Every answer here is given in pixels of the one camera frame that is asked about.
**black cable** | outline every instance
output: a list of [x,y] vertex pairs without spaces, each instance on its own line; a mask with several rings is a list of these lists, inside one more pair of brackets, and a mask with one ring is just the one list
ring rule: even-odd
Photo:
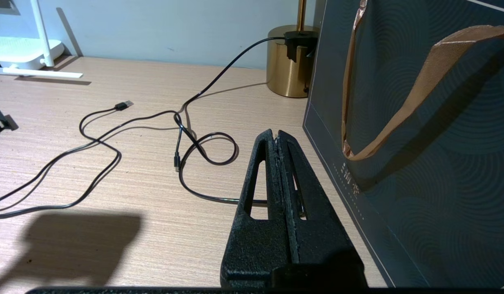
[[256,47],[257,45],[261,44],[261,43],[264,43],[264,42],[267,42],[267,41],[272,41],[272,40],[284,40],[285,38],[284,37],[269,37],[269,38],[265,38],[265,39],[262,39],[260,41],[257,41],[256,43],[248,46],[248,48],[246,48],[245,50],[243,50],[240,54],[238,54],[215,78],[214,80],[212,80],[206,87],[205,89],[202,89],[199,93],[197,93],[196,95],[194,95],[192,98],[188,99],[185,103],[183,103],[183,105],[181,106],[181,109],[178,111],[178,112],[183,112],[183,110],[185,110],[185,108],[191,103],[193,102],[194,100],[198,99],[201,95],[203,95],[208,89],[210,89],[210,87],[212,87],[214,85],[215,82],[217,82],[221,76],[241,57],[243,56],[243,54],[247,53],[248,50]]
[[[79,152],[79,151],[82,151],[82,150],[85,150],[85,149],[88,149],[89,147],[93,147],[95,145],[104,145],[105,147],[108,147],[110,149],[112,149],[114,152],[116,152],[116,157],[112,160],[112,162],[110,162],[109,165],[107,165],[107,167],[105,167],[93,180],[93,182],[90,183],[89,187],[87,188],[87,190],[74,202],[72,203],[69,203],[67,205],[42,205],[42,206],[37,206],[37,207],[31,207],[31,208],[26,208],[26,209],[21,209],[21,210],[17,210],[15,212],[7,212],[7,213],[4,213],[4,214],[0,214],[0,219],[3,219],[3,218],[9,218],[9,217],[12,217],[12,216],[19,216],[21,214],[27,214],[29,212],[38,212],[38,211],[41,211],[41,210],[48,210],[48,209],[64,209],[64,208],[69,208],[69,207],[72,207],[72,206],[75,206],[77,205],[78,203],[82,202],[92,191],[93,189],[97,186],[97,184],[108,174],[110,173],[110,171],[112,171],[114,169],[114,167],[116,167],[116,165],[120,162],[121,160],[121,157],[122,157],[122,154],[121,152],[116,149],[115,147],[105,143],[104,141],[101,141],[101,139],[103,139],[105,136],[108,136],[110,133],[114,132],[115,130],[118,130],[119,128],[122,128],[123,126],[129,124],[129,123],[132,123],[134,121],[138,121],[138,120],[146,120],[146,119],[152,119],[152,118],[155,118],[155,117],[158,117],[158,116],[161,116],[161,115],[164,115],[164,114],[168,114],[168,113],[174,113],[174,121],[175,123],[179,126],[179,134],[178,134],[178,140],[177,140],[177,143],[176,143],[176,151],[175,151],[175,159],[177,159],[177,164],[178,164],[178,171],[179,171],[179,181],[181,183],[181,185],[183,186],[183,188],[185,188],[186,190],[188,190],[189,192],[191,192],[192,194],[200,197],[200,198],[203,198],[203,199],[207,199],[207,200],[211,200],[211,201],[218,201],[218,202],[222,202],[222,203],[236,203],[239,201],[239,199],[235,199],[235,198],[222,198],[222,197],[215,197],[215,196],[208,196],[208,195],[204,195],[204,194],[201,194],[201,193],[198,193],[198,192],[195,192],[194,190],[190,189],[186,184],[185,184],[185,181],[183,180],[183,168],[185,167],[185,164],[186,164],[186,160],[187,158],[190,156],[190,154],[192,153],[192,151],[194,151],[194,149],[197,149],[199,151],[199,153],[201,154],[201,156],[209,163],[211,164],[214,164],[214,165],[226,165],[226,164],[229,164],[231,162],[233,162],[235,160],[235,158],[237,157],[237,143],[234,141],[234,139],[229,136],[228,134],[225,134],[223,132],[213,132],[213,133],[210,133],[210,134],[207,134],[205,136],[202,136],[200,139],[196,140],[196,138],[194,138],[194,136],[192,136],[192,134],[187,130],[187,128],[185,128],[185,126],[182,124],[181,122],[181,116],[179,115],[180,112],[184,111],[185,108],[191,103],[193,102],[194,100],[198,99],[201,95],[203,95],[210,87],[212,87],[212,85],[214,85],[214,83],[219,80],[219,78],[221,78],[221,76],[243,55],[245,54],[248,50],[252,49],[253,47],[255,47],[256,45],[259,45],[260,43],[263,43],[263,42],[266,42],[266,41],[270,41],[270,40],[280,40],[280,39],[284,39],[284,37],[270,37],[270,38],[267,38],[267,39],[263,39],[263,40],[260,40],[252,45],[250,45],[248,48],[246,48],[245,50],[243,50],[238,56],[236,56],[217,76],[216,78],[214,78],[204,89],[202,89],[202,91],[200,91],[198,94],[194,95],[192,98],[188,99],[185,103],[183,103],[183,105],[181,106],[181,109],[179,111],[173,111],[173,110],[166,110],[166,111],[162,111],[162,112],[159,112],[155,115],[152,115],[152,116],[148,116],[148,117],[140,117],[140,118],[135,118],[135,119],[131,119],[129,121],[126,121],[120,125],[118,125],[117,127],[114,127],[112,128],[111,130],[107,131],[106,133],[104,133],[103,135],[101,135],[100,137],[98,138],[93,138],[91,136],[88,136],[87,134],[85,134],[84,132],[84,127],[83,127],[83,123],[86,119],[88,119],[90,116],[93,116],[93,115],[97,115],[97,114],[101,114],[101,113],[104,113],[104,112],[109,112],[109,111],[114,111],[114,110],[124,110],[125,108],[128,108],[129,106],[132,105],[132,102],[123,102],[123,103],[120,103],[120,104],[117,104],[114,108],[110,108],[110,109],[106,109],[106,110],[101,110],[101,111],[96,111],[96,112],[92,112],[91,114],[88,114],[86,116],[84,116],[84,118],[80,121],[80,124],[79,124],[79,128],[80,128],[80,134],[82,136],[84,136],[85,138],[89,139],[91,142],[85,144],[85,145],[82,145],[80,147],[76,147],[74,149],[70,149],[68,151],[65,151],[63,153],[61,153],[59,156],[57,156],[56,158],[54,158],[53,160],[51,160],[47,165],[45,165],[41,171],[39,171],[39,173],[34,177],[32,178],[30,181],[28,181],[27,183],[23,184],[22,186],[20,186],[19,188],[16,188],[15,190],[7,193],[6,195],[3,195],[2,197],[0,197],[0,201],[3,201],[4,199],[7,199],[8,197],[14,195],[15,193],[23,190],[24,188],[26,188],[27,186],[31,185],[33,182],[35,182],[38,178],[41,177],[40,181],[34,186],[34,188],[27,194],[25,195],[22,199],[20,199],[20,201],[17,201],[15,204],[13,205],[10,205],[9,207],[12,207],[14,205],[16,205],[17,203],[20,203],[21,201],[23,201],[26,197],[28,197],[28,195],[30,195],[34,190],[35,188],[37,188],[37,186],[41,183],[41,181],[43,181],[43,179],[45,178],[45,176],[47,175],[49,169],[54,165],[56,164],[56,162],[58,162],[60,159],[64,158],[65,156],[68,156],[72,153],[75,153],[75,152]],[[181,133],[182,132],[185,132],[185,134],[188,136],[188,138],[192,141],[192,145],[189,147],[189,149],[187,149],[187,152],[185,153],[185,155],[183,156],[183,160],[179,160],[179,145],[180,145],[180,142],[181,142]],[[203,147],[201,146],[201,144],[207,140],[207,139],[211,139],[213,138],[214,136],[221,136],[223,138],[226,138],[228,139],[229,141],[231,141],[234,145],[234,152],[232,154],[232,156],[228,159],[228,160],[225,160],[223,162],[215,162],[214,160],[211,160],[208,156],[207,156],[207,153],[205,152],[205,150],[203,149]],[[265,204],[267,203],[266,200],[254,200],[254,203],[261,203],[261,204]]]

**usb connector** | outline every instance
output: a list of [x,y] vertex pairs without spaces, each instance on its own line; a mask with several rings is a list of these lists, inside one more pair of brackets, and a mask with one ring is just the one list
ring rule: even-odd
[[174,167],[176,168],[176,172],[179,172],[179,165],[181,165],[181,158],[179,157],[179,153],[176,152],[174,155]]
[[132,105],[134,105],[134,103],[132,103],[129,100],[129,101],[125,101],[125,102],[121,102],[119,104],[116,104],[116,106],[114,106],[114,108],[116,108],[116,110],[124,110],[125,108],[129,108],[129,106],[132,106]]

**light blue wall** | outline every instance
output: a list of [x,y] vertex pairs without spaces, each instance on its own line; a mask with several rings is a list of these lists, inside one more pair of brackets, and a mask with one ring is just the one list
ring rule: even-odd
[[[37,38],[29,0],[0,13],[0,36]],[[277,26],[295,24],[297,0],[39,0],[50,39],[76,54],[61,8],[84,56],[225,65]],[[307,2],[312,24],[315,0]],[[264,69],[266,45],[236,65]]]

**desk surface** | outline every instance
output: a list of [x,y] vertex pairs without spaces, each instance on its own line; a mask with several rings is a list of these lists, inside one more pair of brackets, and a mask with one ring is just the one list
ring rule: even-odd
[[[0,196],[31,179],[61,152],[87,143],[77,126],[84,115],[125,100],[134,102],[125,111],[90,123],[86,132],[98,136],[131,118],[178,110],[221,70],[71,57],[62,58],[56,68],[82,72],[84,77],[0,75],[0,109],[19,125],[0,135]],[[256,136],[268,128],[290,133],[363,259],[368,284],[385,286],[303,132],[306,99],[280,97],[264,81],[262,70],[233,68],[209,95],[189,106],[194,132],[230,134],[239,145],[239,157],[228,166],[213,166],[193,153],[185,166],[185,181],[205,194],[239,197]],[[0,293],[23,293],[42,285],[219,286],[235,205],[199,199],[179,184],[172,164],[177,129],[170,115],[128,127],[107,141],[123,153],[120,164],[82,203],[0,220]],[[181,154],[190,145],[187,141]],[[224,140],[211,141],[205,148],[216,160],[232,152]],[[114,156],[106,147],[94,147],[64,158],[17,208],[74,201]],[[264,198],[265,178],[258,178],[255,197]],[[0,208],[24,194],[3,201]],[[252,215],[265,218],[266,209],[254,208]]]

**brass cylinder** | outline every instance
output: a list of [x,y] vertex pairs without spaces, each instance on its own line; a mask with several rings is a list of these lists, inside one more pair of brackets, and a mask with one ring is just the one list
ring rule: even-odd
[[[297,26],[281,26],[273,28],[269,37],[283,36],[285,32],[295,31]],[[312,26],[304,26],[305,31],[317,31]],[[286,57],[284,40],[268,41],[267,52],[267,87],[272,92],[285,97],[308,97],[308,87],[312,77],[314,58],[306,57],[307,48],[297,47],[297,62]]]

